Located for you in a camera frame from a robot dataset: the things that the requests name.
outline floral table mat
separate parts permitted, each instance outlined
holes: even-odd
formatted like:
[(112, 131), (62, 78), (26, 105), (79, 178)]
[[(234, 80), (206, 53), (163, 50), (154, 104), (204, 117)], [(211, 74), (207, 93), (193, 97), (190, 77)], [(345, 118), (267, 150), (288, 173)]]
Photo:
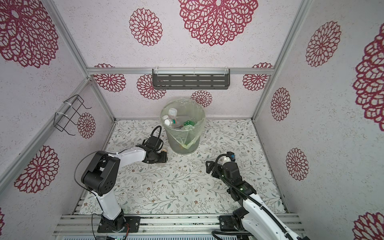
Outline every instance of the floral table mat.
[[(157, 120), (118, 121), (107, 146), (109, 152), (131, 148), (149, 137)], [(165, 131), (161, 138), (168, 145)], [(268, 168), (251, 120), (207, 120), (197, 150), (168, 154), (166, 164), (133, 163), (118, 173), (114, 192), (125, 214), (227, 214), (240, 207), (228, 187), (205, 172), (205, 162), (227, 151), (236, 155), (243, 180), (253, 185), (274, 213), (284, 205)], [(80, 214), (101, 213), (87, 193)]]

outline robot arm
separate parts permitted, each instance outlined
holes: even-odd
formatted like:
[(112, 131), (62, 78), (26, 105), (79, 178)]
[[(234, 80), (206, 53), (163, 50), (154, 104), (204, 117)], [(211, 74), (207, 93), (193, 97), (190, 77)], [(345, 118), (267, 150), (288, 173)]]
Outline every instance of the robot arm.
[[(157, 128), (159, 135), (153, 136)], [(103, 211), (98, 232), (124, 231), (124, 212), (119, 206), (113, 187), (118, 171), (134, 162), (148, 164), (167, 162), (167, 152), (159, 150), (163, 146), (160, 139), (161, 126), (157, 126), (151, 136), (131, 149), (125, 149), (116, 154), (97, 152), (81, 177), (81, 182), (92, 192)]]
[[(222, 164), (218, 159), (226, 156)], [(227, 192), (234, 201), (240, 204), (231, 216), (231, 222), (237, 231), (248, 231), (257, 240), (301, 240), (302, 238), (289, 229), (265, 205), (256, 190), (246, 181), (243, 181), (235, 155), (232, 152), (218, 156), (216, 162), (206, 162), (207, 173), (222, 180), (229, 189)]]

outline trash can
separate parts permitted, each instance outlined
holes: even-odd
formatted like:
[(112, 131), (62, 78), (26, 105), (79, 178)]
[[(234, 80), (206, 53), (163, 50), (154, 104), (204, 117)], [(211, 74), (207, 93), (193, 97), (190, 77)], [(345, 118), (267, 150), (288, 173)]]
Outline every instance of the trash can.
[[(194, 123), (193, 126), (174, 128), (164, 124), (163, 116), (168, 115), (169, 109), (177, 109), (176, 118), (189, 116)], [(200, 104), (190, 99), (179, 99), (168, 103), (160, 114), (160, 121), (166, 131), (169, 146), (178, 154), (189, 154), (199, 146), (200, 135), (205, 126), (205, 112)]]

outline black cable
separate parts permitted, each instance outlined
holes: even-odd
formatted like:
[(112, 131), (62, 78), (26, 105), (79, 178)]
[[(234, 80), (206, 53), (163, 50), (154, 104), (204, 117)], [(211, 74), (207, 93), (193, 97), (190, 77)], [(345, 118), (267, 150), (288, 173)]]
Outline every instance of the black cable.
[(229, 157), (231, 160), (232, 160), (232, 157), (230, 155), (227, 155), (227, 154), (220, 154), (217, 158), (216, 158), (216, 161), (215, 161), (215, 168), (216, 168), (216, 171), (218, 173), (218, 176), (220, 178), (220, 180), (222, 180), (224, 183), (228, 184), (229, 186), (231, 186), (233, 189), (235, 189), (241, 196), (245, 197), (245, 198), (248, 198), (249, 200), (251, 200), (253, 203), (255, 203), (256, 205), (258, 205), (264, 212), (266, 212), (266, 214), (268, 214), (268, 216), (270, 216), (270, 218), (279, 226), (280, 230), (285, 234), (285, 236), (289, 239), (289, 240), (293, 240), (293, 238), (291, 237), (291, 235), (289, 233), (287, 233), (288, 231), (281, 225), (281, 223), (271, 214), (271, 212), (266, 208), (264, 207), (261, 203), (259, 203), (258, 201), (256, 201), (255, 199), (253, 199), (252, 197), (250, 197), (249, 195), (243, 193), (240, 189), (238, 189), (235, 185), (233, 185), (232, 183), (230, 183), (225, 177), (223, 177), (219, 171), (218, 171), (218, 160), (221, 158), (221, 157)]
[(97, 238), (96, 238), (96, 236), (95, 236), (95, 232), (93, 231), (93, 214), (92, 214), (92, 216), (91, 216), (92, 233), (93, 233), (93, 237), (95, 238), (95, 240), (97, 240)]
[(98, 151), (91, 152), (90, 154), (88, 154), (87, 156), (85, 156), (82, 160), (80, 160), (80, 162), (77, 164), (76, 168), (74, 169), (74, 173), (73, 173), (73, 179), (74, 179), (74, 181), (77, 183), (77, 185), (79, 185), (81, 188), (83, 188), (83, 189), (85, 189), (85, 190), (87, 190), (87, 191), (89, 191), (89, 190), (86, 189), (85, 187), (81, 186), (81, 185), (76, 181), (76, 170), (77, 170), (78, 166), (80, 165), (80, 163), (81, 163), (84, 159), (86, 159), (89, 155), (94, 154), (94, 153), (97, 153), (97, 152), (104, 152), (104, 153), (108, 153), (108, 154), (113, 154), (113, 153), (106, 152), (106, 151), (102, 151), (102, 150), (98, 150)]
[(162, 130), (162, 128), (161, 128), (160, 125), (157, 126), (157, 127), (155, 127), (155, 128), (153, 129), (153, 131), (151, 132), (150, 137), (147, 138), (147, 139), (144, 139), (144, 140), (143, 140), (143, 143), (142, 143), (142, 145), (145, 146), (145, 145), (148, 143), (148, 141), (149, 141), (149, 139), (151, 138), (151, 136), (153, 136), (153, 134), (155, 133), (156, 129), (158, 129), (158, 128), (160, 128), (160, 129), (159, 129), (159, 134), (158, 134), (158, 136), (157, 136), (157, 141), (156, 141), (155, 145), (153, 146), (153, 148), (151, 149), (151, 150), (154, 151), (154, 152), (158, 152), (158, 151), (163, 147), (163, 145), (164, 145), (164, 142), (162, 141), (161, 146), (160, 146), (158, 149), (155, 149), (155, 146), (159, 143), (159, 141), (161, 141), (161, 140), (160, 140), (160, 135), (161, 135), (161, 130)]
[(228, 236), (237, 236), (237, 235), (252, 236), (252, 233), (250, 233), (250, 232), (220, 232), (220, 231), (212, 231), (211, 234), (217, 240), (222, 240), (222, 239), (219, 238), (218, 236), (216, 236), (216, 234), (228, 235)]

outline bottle cap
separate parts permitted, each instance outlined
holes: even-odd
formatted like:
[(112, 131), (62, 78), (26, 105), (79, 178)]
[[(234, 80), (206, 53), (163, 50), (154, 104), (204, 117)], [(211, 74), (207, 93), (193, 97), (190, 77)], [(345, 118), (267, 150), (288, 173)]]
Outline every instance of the bottle cap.
[(171, 116), (176, 116), (177, 115), (177, 109), (176, 108), (170, 108), (168, 110), (168, 115), (171, 115)]
[(169, 119), (165, 119), (165, 120), (164, 120), (164, 124), (167, 125), (167, 126), (169, 126), (169, 125), (170, 125), (170, 120), (169, 120)]

